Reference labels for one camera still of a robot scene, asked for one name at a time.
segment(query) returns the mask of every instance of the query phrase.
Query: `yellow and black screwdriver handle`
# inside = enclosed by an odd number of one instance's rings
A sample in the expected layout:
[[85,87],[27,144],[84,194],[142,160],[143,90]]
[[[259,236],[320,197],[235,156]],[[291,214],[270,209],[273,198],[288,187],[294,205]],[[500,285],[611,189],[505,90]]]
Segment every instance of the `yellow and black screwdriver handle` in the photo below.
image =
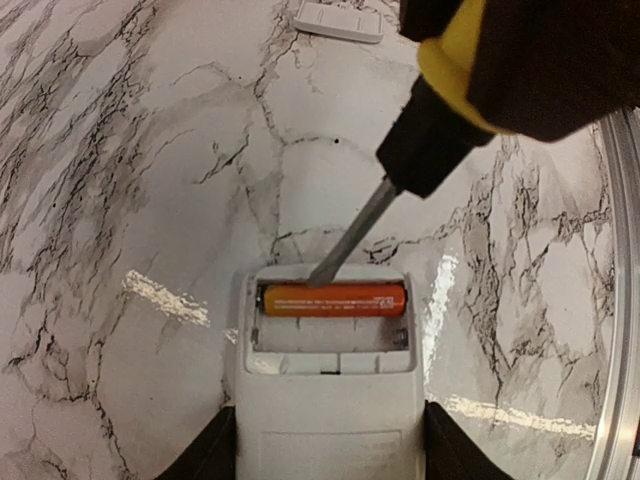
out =
[[403,0],[421,76],[377,156],[431,194],[496,133],[554,141],[640,104],[639,0]]

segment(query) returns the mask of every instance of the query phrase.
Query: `yellow grip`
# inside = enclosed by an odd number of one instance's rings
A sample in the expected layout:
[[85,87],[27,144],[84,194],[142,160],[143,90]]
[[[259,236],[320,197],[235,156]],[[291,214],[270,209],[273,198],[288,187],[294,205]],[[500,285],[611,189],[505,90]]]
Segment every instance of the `yellow grip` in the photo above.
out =
[[490,124],[467,100],[485,0],[464,0],[441,37],[418,48],[418,65],[425,81],[458,115],[492,133],[509,133]]

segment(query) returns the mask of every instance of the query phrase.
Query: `screwdriver shaft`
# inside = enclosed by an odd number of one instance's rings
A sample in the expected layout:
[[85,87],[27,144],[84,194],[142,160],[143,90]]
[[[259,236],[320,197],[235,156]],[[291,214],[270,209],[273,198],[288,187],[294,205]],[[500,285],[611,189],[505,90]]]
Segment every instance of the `screwdriver shaft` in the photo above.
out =
[[400,193],[402,190],[385,177],[338,243],[311,272],[307,285],[317,288],[331,283],[347,257]]

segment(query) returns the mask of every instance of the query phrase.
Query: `white marble tabletop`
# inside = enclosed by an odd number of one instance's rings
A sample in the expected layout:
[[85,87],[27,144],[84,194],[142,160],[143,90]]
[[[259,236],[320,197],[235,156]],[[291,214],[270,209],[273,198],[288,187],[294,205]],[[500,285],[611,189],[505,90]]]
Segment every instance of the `white marble tabletop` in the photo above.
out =
[[[297,0],[0,0],[0,478],[151,479],[233,395],[240,279],[328,251],[417,75],[397,4],[355,5],[381,44],[297,33]],[[426,397],[518,480],[590,459],[603,155],[498,138],[351,259],[413,276]]]

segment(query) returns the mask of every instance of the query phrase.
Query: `battery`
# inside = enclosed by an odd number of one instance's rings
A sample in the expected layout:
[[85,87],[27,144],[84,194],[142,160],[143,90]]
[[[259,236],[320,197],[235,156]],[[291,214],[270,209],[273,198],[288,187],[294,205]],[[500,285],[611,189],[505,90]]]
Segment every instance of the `battery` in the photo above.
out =
[[400,317],[407,293],[399,283],[268,285],[260,303],[268,317]]

